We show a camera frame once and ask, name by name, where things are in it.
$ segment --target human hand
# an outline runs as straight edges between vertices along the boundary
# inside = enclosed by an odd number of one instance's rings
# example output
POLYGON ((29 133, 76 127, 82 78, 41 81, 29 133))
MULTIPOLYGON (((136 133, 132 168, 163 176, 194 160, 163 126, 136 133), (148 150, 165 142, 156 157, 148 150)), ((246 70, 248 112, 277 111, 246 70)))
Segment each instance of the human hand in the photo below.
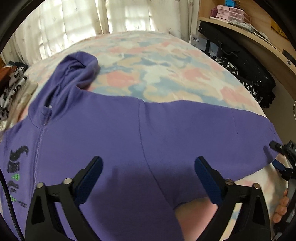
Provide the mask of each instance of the human hand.
POLYGON ((287 197, 288 189, 285 190, 284 196, 280 199, 279 205, 276 207, 275 214, 272 217, 274 223, 279 223, 282 216, 287 212, 287 205, 289 203, 289 198, 287 197))

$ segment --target pink storage drawer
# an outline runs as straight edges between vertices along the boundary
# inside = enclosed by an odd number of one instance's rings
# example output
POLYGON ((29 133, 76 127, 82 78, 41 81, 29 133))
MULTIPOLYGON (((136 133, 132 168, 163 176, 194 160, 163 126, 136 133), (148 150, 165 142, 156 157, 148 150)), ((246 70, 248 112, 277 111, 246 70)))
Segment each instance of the pink storage drawer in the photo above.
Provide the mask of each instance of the pink storage drawer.
POLYGON ((217 18, 222 18, 228 20, 228 15, 217 13, 217 18))
POLYGON ((239 18, 240 20, 244 20, 244 15, 238 14, 236 12, 229 12, 229 16, 239 18))
POLYGON ((224 14, 224 15, 229 15, 229 11, 223 10, 223 9, 218 9, 218 13, 224 14))
POLYGON ((229 7, 224 6, 224 5, 218 5, 217 8, 218 9, 223 9, 223 10, 226 10, 226 11, 229 11, 229 7))
POLYGON ((239 19, 239 18, 235 18, 235 17, 231 17, 231 16, 229 16, 229 17, 228 17, 228 21, 231 21, 231 20, 236 20, 236 21, 238 21, 238 22, 240 22, 240 23, 243 22, 242 19, 239 19))
POLYGON ((243 10, 238 9, 238 8, 235 8, 235 7, 229 7, 229 11, 230 12, 235 12, 235 13, 238 13, 238 14, 241 14, 241 15, 244 15, 244 11, 243 10))

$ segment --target zipper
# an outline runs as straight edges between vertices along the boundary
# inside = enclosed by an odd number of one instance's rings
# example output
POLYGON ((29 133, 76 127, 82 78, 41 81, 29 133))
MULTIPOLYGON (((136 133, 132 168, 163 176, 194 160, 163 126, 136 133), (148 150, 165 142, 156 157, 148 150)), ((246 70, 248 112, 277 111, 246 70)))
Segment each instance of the zipper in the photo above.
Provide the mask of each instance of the zipper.
POLYGON ((33 194, 34 194, 34 191, 35 191, 35 186, 36 186, 36 182, 37 182, 37 164, 38 164, 38 159, 39 159, 39 149, 40 149, 40 146, 41 146, 41 142, 42 142, 42 139, 43 139, 43 136, 44 136, 44 133, 45 133, 45 129, 46 129, 46 126, 48 124, 48 121, 50 119, 50 116, 52 114, 52 111, 50 110, 49 111, 49 114, 47 115, 46 119, 45 119, 45 122, 41 128, 41 132, 40 132, 40 135, 39 135, 39 138, 38 138, 38 142, 37 142, 37 147, 36 147, 36 152, 35 152, 35 158, 34 158, 34 164, 33 164, 33 187, 32 187, 32 195, 31 195, 31 198, 33 197, 33 194))

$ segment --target wooden shelf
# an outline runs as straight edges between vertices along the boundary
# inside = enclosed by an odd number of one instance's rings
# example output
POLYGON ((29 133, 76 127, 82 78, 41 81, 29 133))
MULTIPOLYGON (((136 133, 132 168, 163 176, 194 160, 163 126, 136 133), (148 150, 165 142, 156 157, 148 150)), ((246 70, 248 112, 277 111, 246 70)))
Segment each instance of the wooden shelf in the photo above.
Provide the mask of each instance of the wooden shelf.
POLYGON ((225 32, 250 51, 296 100, 296 66, 277 48, 257 35, 226 22, 204 17, 199 17, 199 20, 224 27, 225 32))
MULTIPOLYGON (((199 17, 209 18, 210 11, 217 5, 224 5, 224 0, 200 0, 199 17)), ((294 58, 296 51, 290 41, 271 28, 271 17, 262 9, 254 0, 240 0, 241 7, 252 18, 252 25, 258 30, 267 35, 272 44, 276 46, 280 52, 285 49, 294 58)))

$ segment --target white curtain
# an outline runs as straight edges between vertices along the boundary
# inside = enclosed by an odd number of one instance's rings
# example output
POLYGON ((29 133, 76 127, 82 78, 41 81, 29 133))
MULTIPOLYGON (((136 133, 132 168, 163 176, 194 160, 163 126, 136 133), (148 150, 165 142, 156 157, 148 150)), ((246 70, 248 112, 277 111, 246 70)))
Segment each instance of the white curtain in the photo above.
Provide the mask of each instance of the white curtain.
POLYGON ((132 30, 196 33, 199 0, 46 0, 19 26, 1 57, 29 65, 83 39, 132 30))

